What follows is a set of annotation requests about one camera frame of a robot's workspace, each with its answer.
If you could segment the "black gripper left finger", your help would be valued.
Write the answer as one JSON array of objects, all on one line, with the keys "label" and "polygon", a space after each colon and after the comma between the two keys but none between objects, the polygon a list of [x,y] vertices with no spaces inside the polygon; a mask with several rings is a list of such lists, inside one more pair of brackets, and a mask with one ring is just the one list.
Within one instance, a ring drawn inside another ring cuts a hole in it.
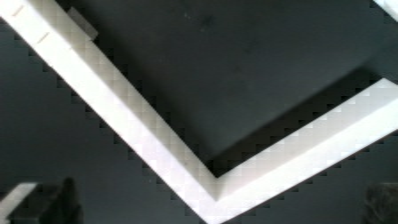
[{"label": "black gripper left finger", "polygon": [[84,224],[84,211],[75,180],[59,185],[43,184],[38,189],[45,201],[39,205],[39,224]]}]

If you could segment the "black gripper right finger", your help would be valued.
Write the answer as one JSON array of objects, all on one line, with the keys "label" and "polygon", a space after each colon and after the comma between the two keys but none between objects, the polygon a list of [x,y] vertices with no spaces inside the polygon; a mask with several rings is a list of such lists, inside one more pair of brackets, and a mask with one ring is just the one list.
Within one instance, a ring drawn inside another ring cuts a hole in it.
[{"label": "black gripper right finger", "polygon": [[398,224],[398,183],[368,187],[363,224]]}]

